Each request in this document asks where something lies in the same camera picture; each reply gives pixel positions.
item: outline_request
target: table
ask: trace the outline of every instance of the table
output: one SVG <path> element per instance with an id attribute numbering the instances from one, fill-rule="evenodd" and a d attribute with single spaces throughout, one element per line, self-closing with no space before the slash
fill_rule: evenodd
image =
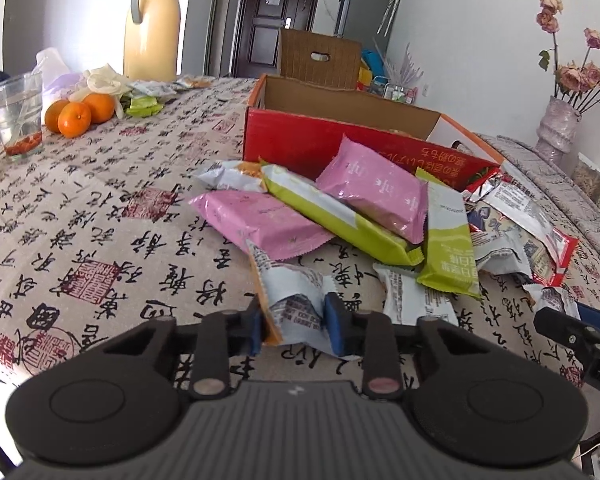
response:
<path id="1" fill-rule="evenodd" d="M 254 293 L 248 258 L 187 203 L 205 188 L 194 172 L 239 158 L 254 82 L 221 79 L 147 119 L 112 120 L 69 140 L 45 134 L 23 164 L 0 153 L 0 381 L 17 386 L 155 316 L 179 324 L 244 309 Z M 576 227 L 548 198 L 552 221 Z M 372 259 L 335 239 L 291 261 L 332 274 L 348 308 L 382 310 Z M 539 336 L 530 300 L 512 276 L 480 276 L 482 299 L 453 299 L 460 325 L 580 383 L 572 352 Z M 600 308 L 600 257 L 583 238 L 566 286 Z M 186 386 L 191 356 L 176 383 Z M 232 358 L 232 381 L 350 379 L 360 361 L 304 345 Z M 404 380 L 417 385 L 410 358 Z"/>

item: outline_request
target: door panel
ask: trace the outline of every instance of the door panel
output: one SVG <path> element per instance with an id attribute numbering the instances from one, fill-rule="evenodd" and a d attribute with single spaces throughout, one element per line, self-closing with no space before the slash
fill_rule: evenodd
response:
<path id="1" fill-rule="evenodd" d="M 281 27 L 310 30 L 317 0 L 244 0 L 235 75 L 260 77 L 278 71 Z"/>

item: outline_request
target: pink snack package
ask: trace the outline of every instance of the pink snack package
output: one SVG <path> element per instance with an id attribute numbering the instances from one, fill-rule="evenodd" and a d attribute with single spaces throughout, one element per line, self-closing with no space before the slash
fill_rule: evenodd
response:
<path id="1" fill-rule="evenodd" d="M 247 254 L 247 240 L 272 260 L 288 260 L 310 253 L 333 238 L 325 228 L 269 194 L 218 190 L 189 203 Z"/>
<path id="2" fill-rule="evenodd" d="M 315 183 L 412 244 L 424 240 L 427 183 L 374 150 L 344 137 Z"/>

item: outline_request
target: refrigerator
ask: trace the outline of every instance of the refrigerator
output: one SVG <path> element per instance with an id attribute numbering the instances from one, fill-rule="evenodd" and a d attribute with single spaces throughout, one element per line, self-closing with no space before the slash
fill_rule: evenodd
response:
<path id="1" fill-rule="evenodd" d="M 378 34 L 378 27 L 382 23 L 382 17 L 390 1 L 340 0 L 334 36 L 357 41 L 362 44 L 362 48 L 378 51 L 385 56 L 393 23 L 386 36 L 384 35 L 386 22 L 380 34 Z"/>

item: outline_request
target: yellow thermos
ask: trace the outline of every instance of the yellow thermos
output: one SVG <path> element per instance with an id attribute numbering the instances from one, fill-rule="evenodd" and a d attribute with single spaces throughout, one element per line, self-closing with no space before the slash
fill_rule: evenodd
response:
<path id="1" fill-rule="evenodd" d="M 131 0 L 123 72 L 128 78 L 173 81 L 178 63 L 178 0 Z"/>

